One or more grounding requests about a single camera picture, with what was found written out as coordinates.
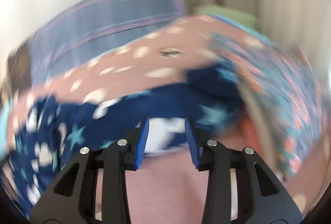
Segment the navy fleece star pajama top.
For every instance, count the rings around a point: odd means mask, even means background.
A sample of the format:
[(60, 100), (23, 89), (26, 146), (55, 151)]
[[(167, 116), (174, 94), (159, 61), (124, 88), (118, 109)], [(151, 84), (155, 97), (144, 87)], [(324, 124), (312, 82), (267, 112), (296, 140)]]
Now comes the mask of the navy fleece star pajama top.
[(40, 196), (82, 147), (109, 147), (149, 118), (145, 155), (176, 151), (187, 143), (185, 118), (207, 133), (219, 133), (238, 121), (243, 102), (237, 78), (226, 64), (191, 70), (187, 80), (101, 101), (102, 90), (82, 104), (53, 95), (34, 103), (16, 134), (16, 148), (5, 169), (16, 191), (15, 204), (28, 216)]

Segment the floral folded clothes pile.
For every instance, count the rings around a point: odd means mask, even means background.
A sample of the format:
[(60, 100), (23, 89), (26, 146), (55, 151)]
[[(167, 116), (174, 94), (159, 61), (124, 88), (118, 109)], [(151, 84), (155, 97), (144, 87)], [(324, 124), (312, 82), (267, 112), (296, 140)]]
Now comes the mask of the floral folded clothes pile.
[(287, 176), (298, 173), (327, 126), (320, 84), (298, 54), (273, 45), (241, 44), (213, 34), (212, 47), (229, 61), (260, 105), (276, 147), (278, 165)]

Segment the pink polka dot bedsheet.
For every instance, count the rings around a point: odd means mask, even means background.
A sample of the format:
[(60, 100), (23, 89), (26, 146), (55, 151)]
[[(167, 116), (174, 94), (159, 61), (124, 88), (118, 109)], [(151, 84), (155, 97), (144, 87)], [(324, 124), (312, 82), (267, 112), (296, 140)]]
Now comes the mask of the pink polka dot bedsheet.
[[(229, 61), (212, 47), (213, 34), (223, 35), (241, 44), (277, 47), (251, 29), (244, 30), (242, 25), (208, 15), (178, 19), (169, 26), (21, 93), (7, 121), (11, 151), (16, 148), (19, 127), (34, 103), (41, 98), (53, 95), (60, 102), (82, 104), (89, 101), (90, 93), (102, 90), (101, 101), (113, 100), (156, 87), (186, 82), (189, 71), (216, 64), (226, 64), (235, 74)], [(299, 48), (279, 49), (298, 54), (307, 62)], [(278, 165), (276, 147), (260, 105), (236, 78), (236, 88), (243, 102), (242, 113), (234, 124), (212, 135), (232, 149), (239, 150), (245, 146), (256, 148), (284, 184), (300, 211), (306, 212), (318, 196), (324, 181), (326, 161), (321, 153), (322, 135), (298, 173), (285, 175)], [(141, 171), (137, 174), (128, 173), (128, 198), (133, 221), (197, 223), (202, 214), (207, 174), (196, 172), (188, 163), (187, 143), (176, 151), (145, 156)]]

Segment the blue plaid headboard cover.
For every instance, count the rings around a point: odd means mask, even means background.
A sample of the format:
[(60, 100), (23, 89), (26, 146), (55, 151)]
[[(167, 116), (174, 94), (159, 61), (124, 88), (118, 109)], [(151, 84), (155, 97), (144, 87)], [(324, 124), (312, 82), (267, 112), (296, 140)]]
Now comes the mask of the blue plaid headboard cover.
[(183, 15), (184, 0), (83, 0), (33, 35), (32, 82), (40, 84)]

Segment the green pillow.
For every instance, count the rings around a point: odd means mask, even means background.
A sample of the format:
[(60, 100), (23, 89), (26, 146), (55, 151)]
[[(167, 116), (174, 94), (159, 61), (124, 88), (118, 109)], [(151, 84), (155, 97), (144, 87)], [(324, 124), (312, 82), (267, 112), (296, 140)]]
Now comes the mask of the green pillow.
[(247, 25), (255, 30), (260, 29), (260, 21), (254, 17), (254, 15), (236, 10), (234, 8), (229, 8), (220, 5), (200, 5), (194, 8), (195, 13), (199, 14), (215, 14), (219, 16), (225, 16), (229, 19), (233, 19), (238, 23)]

